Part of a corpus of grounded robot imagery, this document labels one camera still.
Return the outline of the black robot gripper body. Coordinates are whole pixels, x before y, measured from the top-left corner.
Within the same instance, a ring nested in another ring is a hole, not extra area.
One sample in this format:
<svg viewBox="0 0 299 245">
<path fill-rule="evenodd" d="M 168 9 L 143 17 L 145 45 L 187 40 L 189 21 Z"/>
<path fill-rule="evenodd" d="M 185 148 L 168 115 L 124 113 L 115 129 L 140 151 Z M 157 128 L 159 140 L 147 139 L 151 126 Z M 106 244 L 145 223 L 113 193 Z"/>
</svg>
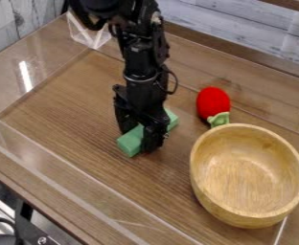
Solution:
<svg viewBox="0 0 299 245">
<path fill-rule="evenodd" d="M 125 84 L 115 84 L 113 104 L 117 103 L 132 111 L 137 123 L 147 125 L 169 124 L 164 111 L 164 101 L 169 94 L 167 90 L 168 75 L 155 75 L 149 78 L 124 76 Z"/>
</svg>

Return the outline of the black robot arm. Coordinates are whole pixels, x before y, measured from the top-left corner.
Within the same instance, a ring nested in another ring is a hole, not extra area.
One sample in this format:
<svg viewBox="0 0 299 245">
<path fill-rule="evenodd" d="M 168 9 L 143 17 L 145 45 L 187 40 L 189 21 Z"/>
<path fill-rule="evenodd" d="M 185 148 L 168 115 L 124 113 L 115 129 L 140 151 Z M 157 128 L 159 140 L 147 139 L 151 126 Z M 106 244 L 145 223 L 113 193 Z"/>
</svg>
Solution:
<svg viewBox="0 0 299 245">
<path fill-rule="evenodd" d="M 78 21 L 90 31 L 108 28 L 117 40 L 125 67 L 125 83 L 112 87 L 120 131 L 143 126 L 140 150 L 152 152 L 164 144 L 169 118 L 164 111 L 168 44 L 164 19 L 156 0 L 68 0 Z"/>
</svg>

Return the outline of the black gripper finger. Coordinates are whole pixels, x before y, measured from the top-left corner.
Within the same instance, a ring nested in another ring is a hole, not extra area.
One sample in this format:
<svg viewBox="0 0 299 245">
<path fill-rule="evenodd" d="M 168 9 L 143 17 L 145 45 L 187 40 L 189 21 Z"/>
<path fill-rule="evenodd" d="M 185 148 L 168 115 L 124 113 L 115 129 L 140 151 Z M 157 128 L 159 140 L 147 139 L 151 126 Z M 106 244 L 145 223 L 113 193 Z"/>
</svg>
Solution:
<svg viewBox="0 0 299 245">
<path fill-rule="evenodd" d="M 120 132 L 125 134 L 137 126 L 137 121 L 135 120 L 132 111 L 128 108 L 123 107 L 117 103 L 115 103 L 113 106 L 119 129 Z"/>
<path fill-rule="evenodd" d="M 140 150 L 145 153 L 153 152 L 164 144 L 167 134 L 167 125 L 147 125 L 143 128 L 143 138 L 140 143 Z"/>
</svg>

